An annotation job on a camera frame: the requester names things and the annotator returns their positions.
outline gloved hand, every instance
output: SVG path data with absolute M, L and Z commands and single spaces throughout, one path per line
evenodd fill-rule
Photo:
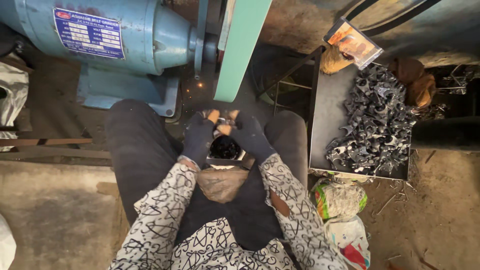
M 240 111 L 234 120 L 236 128 L 220 125 L 218 130 L 232 137 L 245 152 L 258 161 L 258 164 L 262 164 L 272 154 L 276 153 L 267 141 L 264 131 L 255 116 Z
M 202 114 L 197 112 L 187 123 L 182 155 L 195 162 L 200 169 L 205 165 L 218 115 L 219 111 L 213 110 L 208 119 L 204 119 Z

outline dirt floor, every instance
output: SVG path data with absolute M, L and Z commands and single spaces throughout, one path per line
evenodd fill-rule
M 405 270 L 478 269 L 480 257 L 480 154 L 419 150 L 420 175 L 416 190 L 395 181 L 380 180 L 364 186 L 368 203 L 359 214 L 371 233 L 370 269 L 386 269 L 388 259 Z M 395 196 L 377 214 L 385 203 Z

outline pile of metal parts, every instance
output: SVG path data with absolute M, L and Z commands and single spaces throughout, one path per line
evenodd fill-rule
M 383 66 L 370 64 L 359 72 L 345 100 L 347 134 L 327 146 L 326 158 L 364 175 L 389 176 L 408 160 L 415 115 L 405 106 L 406 88 Z

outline plastic bag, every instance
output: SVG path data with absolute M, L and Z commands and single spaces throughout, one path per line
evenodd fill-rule
M 339 183 L 318 184 L 313 187 L 317 211 L 323 220 L 350 219 L 367 204 L 367 194 L 358 185 Z
M 15 257 L 17 244 L 7 221 L 0 215 L 0 270 L 7 270 Z
M 366 270 L 370 266 L 365 227 L 358 216 L 349 220 L 331 220 L 325 223 L 325 231 L 345 262 L 357 270 Z

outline white plastic bag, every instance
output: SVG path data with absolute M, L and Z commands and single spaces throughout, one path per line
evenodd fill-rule
M 15 257 L 17 244 L 7 221 L 0 215 L 0 270 L 7 270 Z
M 358 216 L 349 220 L 329 220 L 325 223 L 325 231 L 345 262 L 357 270 L 366 270 L 370 266 L 365 227 Z

